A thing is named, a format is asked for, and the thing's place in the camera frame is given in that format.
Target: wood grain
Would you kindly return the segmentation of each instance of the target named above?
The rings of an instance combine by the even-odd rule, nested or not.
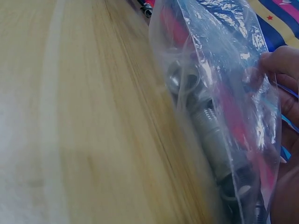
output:
[[[218,219],[126,1],[0,0],[0,136],[0,224]]]

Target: hand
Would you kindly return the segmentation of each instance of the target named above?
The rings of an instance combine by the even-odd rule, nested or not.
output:
[[[277,83],[298,93],[299,50],[283,46],[273,53],[265,53],[261,66],[269,73],[276,73]],[[298,99],[287,91],[278,90],[281,111],[299,127]],[[272,224],[299,224],[299,134],[282,123],[282,145],[291,153],[290,160],[280,164],[277,186],[271,206]]]

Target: striped fabric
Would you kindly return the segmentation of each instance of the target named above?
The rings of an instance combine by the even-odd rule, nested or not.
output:
[[[146,0],[154,6],[155,0]],[[269,51],[299,48],[299,0],[248,0],[255,10]]]

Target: plastic bag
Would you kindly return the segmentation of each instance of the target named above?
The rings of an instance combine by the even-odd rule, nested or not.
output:
[[[255,13],[244,0],[156,0],[149,38],[229,223],[266,223],[281,114],[277,84],[258,67],[267,46]]]

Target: fingernail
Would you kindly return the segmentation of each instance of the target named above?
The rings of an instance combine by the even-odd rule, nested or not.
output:
[[[286,160],[283,157],[280,157],[280,162],[281,163],[286,163]]]

